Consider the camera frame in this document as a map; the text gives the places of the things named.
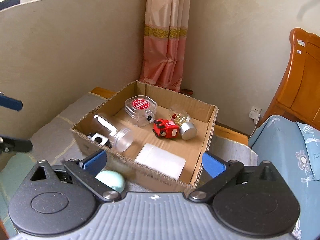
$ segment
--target white power adapter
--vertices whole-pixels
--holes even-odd
[[[251,111],[249,113],[249,117],[253,119],[254,124],[257,124],[259,122],[260,114],[255,111]]]

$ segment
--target open cardboard box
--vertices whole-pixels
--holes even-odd
[[[169,119],[170,107],[173,104],[182,106],[191,116],[198,130],[196,137],[188,141],[183,140],[180,136],[175,139],[159,139],[152,131],[152,123],[144,127],[132,125],[131,117],[124,110],[124,102],[136,95],[146,95],[156,101],[158,105],[156,119]],[[96,132],[99,129],[92,121],[93,116],[97,113],[108,115],[114,125],[122,123],[133,130],[134,141],[125,152],[117,153],[113,149],[99,146],[98,143],[87,138],[89,133]],[[90,155],[99,148],[106,150],[108,156],[107,169],[121,173],[125,179],[156,192],[181,191],[189,194],[198,184],[202,171],[202,153],[209,149],[217,113],[218,108],[214,105],[171,90],[134,81],[88,113],[71,128],[71,131],[79,149],[85,155]],[[134,161],[146,143],[186,159],[179,180],[170,178]]]

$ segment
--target electrical outlet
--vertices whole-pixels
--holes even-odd
[[[256,106],[252,106],[250,111],[254,111],[256,113],[261,113],[262,108],[256,107]]]

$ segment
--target curtain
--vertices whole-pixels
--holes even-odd
[[[147,0],[140,81],[180,91],[190,0]]]

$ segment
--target glass jar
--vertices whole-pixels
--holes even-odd
[[[113,125],[103,113],[95,114],[93,122],[94,126],[99,127],[97,132],[110,140],[115,151],[122,153],[132,144],[133,132],[130,128],[120,123],[117,126]]]
[[[197,129],[191,122],[190,115],[178,104],[170,108],[171,120],[179,126],[179,133],[184,140],[190,140],[197,135]]]

